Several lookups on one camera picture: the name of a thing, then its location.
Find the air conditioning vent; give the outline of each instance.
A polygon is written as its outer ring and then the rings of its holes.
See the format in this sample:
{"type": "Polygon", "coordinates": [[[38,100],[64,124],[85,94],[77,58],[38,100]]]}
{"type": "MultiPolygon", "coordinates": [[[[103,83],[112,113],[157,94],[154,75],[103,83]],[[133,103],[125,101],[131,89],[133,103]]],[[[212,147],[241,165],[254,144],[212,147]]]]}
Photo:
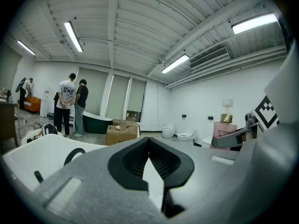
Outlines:
{"type": "Polygon", "coordinates": [[[189,66],[190,69],[195,69],[195,68],[199,68],[201,66],[204,66],[205,64],[217,61],[221,58],[224,57],[229,57],[229,53],[228,50],[226,49],[226,47],[221,48],[220,50],[214,51],[202,58],[200,58],[199,60],[192,62],[189,66]]]}

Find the green bathtub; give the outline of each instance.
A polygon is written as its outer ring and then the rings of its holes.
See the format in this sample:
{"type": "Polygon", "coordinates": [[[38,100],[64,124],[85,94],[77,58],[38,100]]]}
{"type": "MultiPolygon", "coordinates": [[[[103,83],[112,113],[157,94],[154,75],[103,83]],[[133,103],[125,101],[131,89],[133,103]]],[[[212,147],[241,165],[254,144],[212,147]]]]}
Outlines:
{"type": "Polygon", "coordinates": [[[83,112],[83,126],[87,133],[106,134],[107,128],[112,125],[112,119],[83,112]]]}

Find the concrete floor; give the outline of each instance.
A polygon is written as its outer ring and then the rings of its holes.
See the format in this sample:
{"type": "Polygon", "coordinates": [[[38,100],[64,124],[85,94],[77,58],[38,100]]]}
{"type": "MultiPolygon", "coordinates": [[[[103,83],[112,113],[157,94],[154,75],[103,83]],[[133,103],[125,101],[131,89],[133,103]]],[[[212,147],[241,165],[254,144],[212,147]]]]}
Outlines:
{"type": "MultiPolygon", "coordinates": [[[[20,125],[20,133],[19,133],[19,127],[18,127],[18,121],[15,121],[15,127],[16,127],[16,133],[18,138],[19,145],[21,144],[21,139],[29,132],[34,130],[35,123],[44,123],[48,124],[51,123],[54,125],[53,120],[50,120],[48,118],[42,118],[39,114],[31,113],[28,111],[19,110],[19,125],[20,125]]],[[[75,138],[73,137],[72,133],[73,127],[70,125],[70,138],[72,140],[77,140],[85,143],[90,144],[99,144],[99,145],[106,145],[106,135],[105,134],[96,134],[96,133],[84,133],[81,137],[75,138]]],[[[142,137],[154,137],[159,139],[164,139],[162,137],[162,133],[141,133],[142,137]]],[[[171,139],[178,142],[178,139],[176,137],[173,137],[171,139]]],[[[15,148],[14,139],[8,140],[4,143],[3,151],[4,153],[8,152],[9,150],[15,148]]]]}

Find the toilet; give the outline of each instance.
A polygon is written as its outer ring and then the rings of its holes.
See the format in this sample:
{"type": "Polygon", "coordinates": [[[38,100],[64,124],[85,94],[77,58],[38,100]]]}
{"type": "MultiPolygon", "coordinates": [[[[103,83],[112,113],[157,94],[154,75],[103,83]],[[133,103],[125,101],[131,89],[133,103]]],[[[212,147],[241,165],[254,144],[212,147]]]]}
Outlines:
{"type": "Polygon", "coordinates": [[[202,145],[201,145],[201,147],[210,148],[211,143],[212,143],[212,138],[213,138],[212,136],[205,137],[205,138],[202,140],[202,145]]]}
{"type": "Polygon", "coordinates": [[[197,137],[197,130],[189,127],[186,129],[185,133],[178,133],[177,137],[181,144],[193,146],[194,140],[197,137]]]}
{"type": "Polygon", "coordinates": [[[174,133],[176,131],[176,126],[173,123],[168,123],[166,127],[163,127],[162,129],[162,136],[163,138],[170,139],[174,136],[174,133]]]}

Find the white t-shirt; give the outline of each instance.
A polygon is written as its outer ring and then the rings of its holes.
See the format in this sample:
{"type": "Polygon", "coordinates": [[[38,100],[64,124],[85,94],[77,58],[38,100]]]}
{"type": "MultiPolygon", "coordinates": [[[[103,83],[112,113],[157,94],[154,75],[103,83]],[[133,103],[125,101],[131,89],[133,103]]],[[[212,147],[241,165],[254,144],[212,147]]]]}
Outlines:
{"type": "Polygon", "coordinates": [[[26,79],[25,82],[24,82],[24,85],[22,86],[22,88],[23,88],[24,90],[26,90],[27,87],[28,87],[28,85],[30,86],[30,85],[31,85],[31,82],[30,82],[29,79],[26,79]]]}
{"type": "MultiPolygon", "coordinates": [[[[58,88],[58,93],[61,93],[62,99],[67,100],[70,97],[76,97],[76,92],[75,92],[75,85],[72,81],[69,80],[64,80],[60,82],[59,88],[58,88]]],[[[71,102],[65,103],[65,108],[62,107],[60,99],[58,99],[57,108],[60,109],[71,109],[71,102]]]]}

